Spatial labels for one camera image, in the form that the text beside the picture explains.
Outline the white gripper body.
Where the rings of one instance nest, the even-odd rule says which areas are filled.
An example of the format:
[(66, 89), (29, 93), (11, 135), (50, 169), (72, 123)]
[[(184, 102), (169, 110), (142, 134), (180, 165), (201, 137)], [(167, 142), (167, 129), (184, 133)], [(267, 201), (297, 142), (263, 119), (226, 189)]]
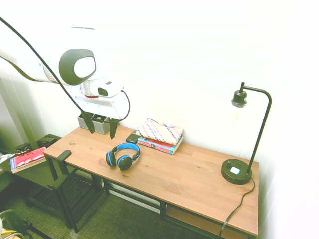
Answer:
[(78, 90), (71, 90), (70, 95), (84, 111), (89, 113), (114, 119), (123, 119), (128, 113), (128, 99), (123, 92), (112, 97), (88, 98)]

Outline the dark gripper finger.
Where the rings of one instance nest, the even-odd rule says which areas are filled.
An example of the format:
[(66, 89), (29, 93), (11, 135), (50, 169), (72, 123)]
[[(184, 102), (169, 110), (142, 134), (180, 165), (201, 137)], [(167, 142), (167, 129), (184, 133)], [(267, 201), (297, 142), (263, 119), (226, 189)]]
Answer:
[(81, 115), (88, 130), (93, 134), (95, 132), (95, 127), (92, 121), (92, 115), (86, 111), (82, 111)]
[(110, 131), (109, 131), (110, 139), (113, 139), (115, 137), (115, 134), (116, 134), (118, 120), (110, 118), (109, 119), (109, 126), (110, 126)]

